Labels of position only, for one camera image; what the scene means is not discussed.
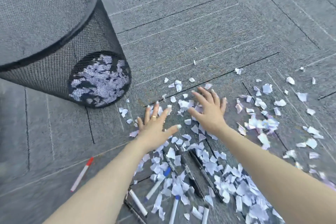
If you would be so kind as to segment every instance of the finger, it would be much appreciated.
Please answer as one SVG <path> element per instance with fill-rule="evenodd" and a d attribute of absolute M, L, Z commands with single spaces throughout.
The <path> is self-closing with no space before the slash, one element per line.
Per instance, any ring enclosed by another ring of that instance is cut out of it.
<path fill-rule="evenodd" d="M 176 132 L 178 132 L 181 127 L 182 126 L 180 124 L 172 126 L 172 127 L 168 128 L 164 133 L 166 134 L 166 136 L 168 138 L 168 137 L 174 135 Z"/>
<path fill-rule="evenodd" d="M 151 107 L 147 106 L 146 112 L 145 112 L 145 125 L 147 122 L 149 122 L 149 119 L 151 118 Z"/>
<path fill-rule="evenodd" d="M 212 95 L 210 94 L 210 92 L 208 92 L 206 89 L 202 88 L 202 87 L 198 87 L 198 90 L 202 93 L 202 95 L 205 97 L 205 99 L 213 104 L 213 97 Z"/>
<path fill-rule="evenodd" d="M 167 115 L 169 114 L 170 111 L 171 111 L 171 108 L 170 108 L 170 107 L 169 107 L 169 108 L 166 108 L 166 109 L 161 113 L 160 117 L 157 119 L 157 120 L 159 120 L 159 121 L 162 123 L 162 125 L 164 124 L 164 122 L 165 122 L 165 120 L 166 120 L 166 118 L 167 118 Z"/>
<path fill-rule="evenodd" d="M 188 112 L 190 113 L 191 116 L 194 116 L 197 121 L 200 121 L 200 118 L 202 114 L 200 114 L 198 111 L 195 110 L 195 108 L 190 107 L 188 109 Z"/>
<path fill-rule="evenodd" d="M 211 89 L 211 94 L 212 94 L 213 102 L 215 103 L 215 105 L 220 107 L 221 101 L 219 100 L 219 96 L 217 95 L 217 93 L 213 89 Z"/>
<path fill-rule="evenodd" d="M 225 113 L 225 109 L 226 109 L 226 98 L 222 98 L 222 103 L 220 105 L 220 110 L 221 110 L 222 114 Z"/>
<path fill-rule="evenodd" d="M 158 101 L 156 101 L 156 103 L 155 103 L 155 105 L 154 105 L 154 109 L 153 109 L 153 114 L 152 114 L 152 116 L 158 116 L 158 112 L 159 112 L 159 102 Z"/>
<path fill-rule="evenodd" d="M 142 119 L 140 117 L 137 117 L 136 119 L 138 121 L 138 126 L 139 126 L 139 130 L 142 130 L 144 127 L 144 124 L 142 122 Z"/>
<path fill-rule="evenodd" d="M 208 104 L 208 101 L 201 94 L 197 93 L 196 91 L 191 91 L 191 93 L 195 96 L 201 105 L 206 106 Z"/>

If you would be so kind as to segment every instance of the wastebasket rim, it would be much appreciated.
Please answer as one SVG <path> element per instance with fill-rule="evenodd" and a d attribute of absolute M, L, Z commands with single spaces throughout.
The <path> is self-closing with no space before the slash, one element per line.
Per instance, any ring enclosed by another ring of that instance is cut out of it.
<path fill-rule="evenodd" d="M 72 38 L 74 38 L 82 30 L 82 28 L 87 24 L 87 22 L 89 21 L 90 17 L 92 16 L 95 10 L 97 2 L 98 0 L 91 0 L 88 3 L 86 12 L 84 16 L 82 17 L 81 21 L 75 27 L 69 30 L 63 37 L 61 37 L 60 39 L 58 39 L 56 42 L 49 45 L 48 47 L 42 49 L 41 51 L 30 55 L 29 57 L 5 64 L 5 65 L 1 65 L 0 72 L 7 72 L 12 69 L 17 69 L 23 66 L 27 66 L 37 60 L 40 60 L 46 56 L 49 56 L 50 54 L 54 53 L 55 51 L 63 47 Z"/>

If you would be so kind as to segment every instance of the red-capped marker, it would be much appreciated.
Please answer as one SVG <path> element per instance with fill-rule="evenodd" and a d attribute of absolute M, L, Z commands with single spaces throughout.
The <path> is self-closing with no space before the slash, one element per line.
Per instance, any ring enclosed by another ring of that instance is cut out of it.
<path fill-rule="evenodd" d="M 81 173 L 78 175 L 78 178 L 76 179 L 75 183 L 72 185 L 70 191 L 74 192 L 75 189 L 77 188 L 78 184 L 80 183 L 80 181 L 82 180 L 83 176 L 85 175 L 86 171 L 88 170 L 89 166 L 91 165 L 93 161 L 93 157 L 91 157 L 88 162 L 86 163 L 85 167 L 83 168 L 83 170 L 81 171 Z"/>

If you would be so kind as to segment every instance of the blue cap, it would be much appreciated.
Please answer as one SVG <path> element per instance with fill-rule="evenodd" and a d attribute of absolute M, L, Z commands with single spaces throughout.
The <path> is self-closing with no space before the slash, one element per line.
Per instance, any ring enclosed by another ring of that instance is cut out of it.
<path fill-rule="evenodd" d="M 167 170 L 163 173 L 163 175 L 167 177 L 170 174 L 170 172 L 171 172 L 171 169 L 170 167 L 168 167 Z"/>

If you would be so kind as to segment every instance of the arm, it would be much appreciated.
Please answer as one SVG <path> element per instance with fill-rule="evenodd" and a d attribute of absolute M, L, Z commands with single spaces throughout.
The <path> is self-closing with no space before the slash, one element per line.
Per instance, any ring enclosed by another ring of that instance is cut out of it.
<path fill-rule="evenodd" d="M 220 103 L 214 91 L 199 90 L 204 96 L 193 94 L 203 114 L 189 112 L 226 145 L 286 223 L 335 223 L 335 191 L 230 128 L 223 119 L 226 99 Z"/>
<path fill-rule="evenodd" d="M 159 105 L 154 107 L 157 116 Z M 115 223 L 134 172 L 142 157 L 162 145 L 180 125 L 162 132 L 166 109 L 159 118 L 150 118 L 146 109 L 145 124 L 138 118 L 139 135 L 97 175 L 60 206 L 44 224 L 111 224 Z"/>

